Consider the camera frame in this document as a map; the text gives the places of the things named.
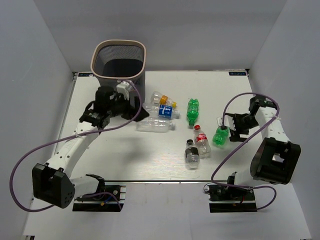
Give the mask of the green bottle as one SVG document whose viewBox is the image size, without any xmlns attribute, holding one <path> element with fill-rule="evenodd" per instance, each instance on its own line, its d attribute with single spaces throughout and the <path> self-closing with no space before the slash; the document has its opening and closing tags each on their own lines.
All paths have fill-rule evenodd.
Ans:
<svg viewBox="0 0 320 240">
<path fill-rule="evenodd" d="M 219 126 L 212 138 L 212 143 L 215 147 L 223 149 L 229 138 L 229 128 L 226 126 Z"/>
<path fill-rule="evenodd" d="M 193 127 L 198 119 L 199 116 L 199 101 L 198 99 L 191 98 L 188 102 L 187 106 L 187 119 L 188 125 Z"/>
</svg>

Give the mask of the clear bottle orange cap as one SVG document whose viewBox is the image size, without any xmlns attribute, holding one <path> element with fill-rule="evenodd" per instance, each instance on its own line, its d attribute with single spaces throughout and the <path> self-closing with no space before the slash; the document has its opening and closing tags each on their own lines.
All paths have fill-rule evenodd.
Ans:
<svg viewBox="0 0 320 240">
<path fill-rule="evenodd" d="M 173 107 L 174 109 L 177 107 L 177 103 L 175 101 L 158 91 L 154 91 L 151 94 L 150 101 L 155 105 L 167 105 Z"/>
</svg>

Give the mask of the clear unlabelled plastic bottle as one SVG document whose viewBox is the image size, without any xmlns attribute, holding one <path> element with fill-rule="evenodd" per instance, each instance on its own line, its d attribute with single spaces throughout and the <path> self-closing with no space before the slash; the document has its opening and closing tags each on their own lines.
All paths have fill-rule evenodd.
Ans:
<svg viewBox="0 0 320 240">
<path fill-rule="evenodd" d="M 136 123 L 136 130 L 148 133 L 166 133 L 174 131 L 176 124 L 172 120 L 147 117 Z"/>
</svg>

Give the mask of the clear bottle blue label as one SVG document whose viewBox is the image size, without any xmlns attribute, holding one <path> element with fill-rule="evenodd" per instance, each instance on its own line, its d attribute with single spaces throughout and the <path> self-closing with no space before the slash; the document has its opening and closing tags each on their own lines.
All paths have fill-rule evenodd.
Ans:
<svg viewBox="0 0 320 240">
<path fill-rule="evenodd" d="M 151 118 L 163 118 L 168 120 L 180 118 L 180 112 L 169 105 L 143 103 L 142 106 Z"/>
</svg>

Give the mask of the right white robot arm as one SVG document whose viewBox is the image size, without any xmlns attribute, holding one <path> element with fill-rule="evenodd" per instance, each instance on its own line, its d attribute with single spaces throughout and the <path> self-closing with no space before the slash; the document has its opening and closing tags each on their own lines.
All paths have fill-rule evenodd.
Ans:
<svg viewBox="0 0 320 240">
<path fill-rule="evenodd" d="M 301 147 L 287 137 L 281 120 L 279 107 L 264 96 L 254 96 L 249 101 L 248 113 L 226 113 L 224 120 L 230 130 L 231 142 L 245 142 L 249 130 L 262 128 L 274 119 L 262 131 L 262 143 L 255 153 L 250 167 L 236 171 L 228 177 L 226 195 L 236 200 L 244 193 L 244 187 L 256 187 L 263 184 L 286 185 L 290 182 L 301 154 Z"/>
</svg>

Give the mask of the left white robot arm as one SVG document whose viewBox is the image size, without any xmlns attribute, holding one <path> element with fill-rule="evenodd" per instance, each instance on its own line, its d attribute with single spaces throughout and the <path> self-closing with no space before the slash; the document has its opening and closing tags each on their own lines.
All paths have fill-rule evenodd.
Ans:
<svg viewBox="0 0 320 240">
<path fill-rule="evenodd" d="M 72 172 L 90 144 L 106 129 L 110 119 L 122 116 L 129 121 L 142 120 L 146 111 L 142 109 L 142 99 L 134 98 L 131 106 L 129 93 L 135 89 L 131 81 L 121 81 L 116 88 L 101 86 L 79 118 L 73 135 L 44 164 L 36 164 L 32 169 L 34 197 L 51 205 L 65 209 L 74 199 L 105 196 L 106 187 L 103 177 L 86 174 L 71 178 Z"/>
</svg>

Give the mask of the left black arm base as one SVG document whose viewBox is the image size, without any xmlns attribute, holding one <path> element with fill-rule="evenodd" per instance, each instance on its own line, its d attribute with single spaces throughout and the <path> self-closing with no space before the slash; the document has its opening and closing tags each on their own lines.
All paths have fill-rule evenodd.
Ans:
<svg viewBox="0 0 320 240">
<path fill-rule="evenodd" d="M 126 185 L 121 182 L 105 182 L 92 197 L 78 197 L 74 200 L 73 212 L 119 213 L 125 204 Z"/>
</svg>

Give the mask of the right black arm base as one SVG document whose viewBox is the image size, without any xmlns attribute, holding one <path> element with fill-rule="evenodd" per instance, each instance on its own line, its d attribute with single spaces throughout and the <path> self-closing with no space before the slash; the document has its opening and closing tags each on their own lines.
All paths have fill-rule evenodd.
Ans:
<svg viewBox="0 0 320 240">
<path fill-rule="evenodd" d="M 203 191 L 208 195 L 210 213 L 257 212 L 253 190 L 206 184 Z"/>
</svg>

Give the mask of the grey mesh waste bin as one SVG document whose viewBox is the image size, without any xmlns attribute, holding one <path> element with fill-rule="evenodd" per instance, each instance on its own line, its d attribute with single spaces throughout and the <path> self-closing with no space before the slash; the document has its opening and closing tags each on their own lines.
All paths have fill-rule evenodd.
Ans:
<svg viewBox="0 0 320 240">
<path fill-rule="evenodd" d="M 119 81 L 131 80 L 146 98 L 146 47 L 139 41 L 111 39 L 95 48 L 90 69 L 101 86 L 116 88 Z"/>
</svg>

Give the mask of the clear bottle red label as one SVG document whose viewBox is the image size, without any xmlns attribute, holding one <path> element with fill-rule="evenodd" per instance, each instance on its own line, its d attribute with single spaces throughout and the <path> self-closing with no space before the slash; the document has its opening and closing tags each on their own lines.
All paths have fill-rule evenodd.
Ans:
<svg viewBox="0 0 320 240">
<path fill-rule="evenodd" d="M 202 131 L 200 125 L 194 126 L 194 142 L 198 148 L 201 158 L 207 158 L 211 154 L 211 147 L 207 135 Z"/>
</svg>

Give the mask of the clear bottle black label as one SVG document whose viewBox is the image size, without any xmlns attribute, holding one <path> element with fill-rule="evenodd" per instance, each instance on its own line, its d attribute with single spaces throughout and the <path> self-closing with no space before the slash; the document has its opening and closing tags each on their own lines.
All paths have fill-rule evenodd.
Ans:
<svg viewBox="0 0 320 240">
<path fill-rule="evenodd" d="M 192 139 L 186 141 L 185 162 L 189 169 L 197 169 L 200 163 L 199 151 Z"/>
</svg>

